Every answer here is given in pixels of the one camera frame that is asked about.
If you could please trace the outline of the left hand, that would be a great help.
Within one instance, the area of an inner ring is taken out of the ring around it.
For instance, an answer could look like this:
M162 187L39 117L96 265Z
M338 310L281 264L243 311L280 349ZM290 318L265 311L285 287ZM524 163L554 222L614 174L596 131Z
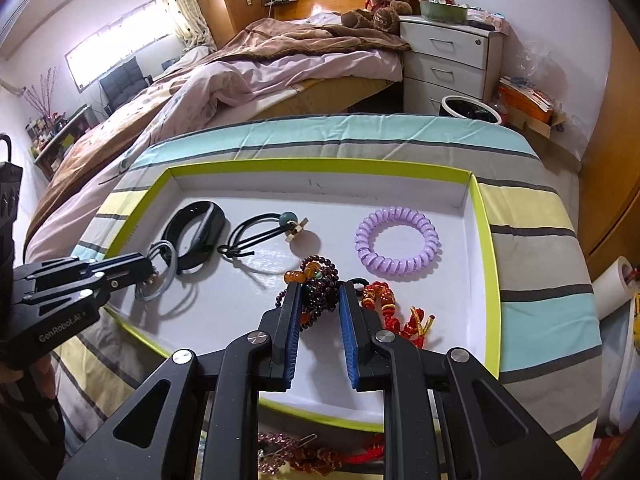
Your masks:
M29 365L26 370L11 370L6 366L6 363L0 363L0 380L2 384L17 382L24 375L32 378L44 398L55 398L55 372L50 353L40 358L35 364Z

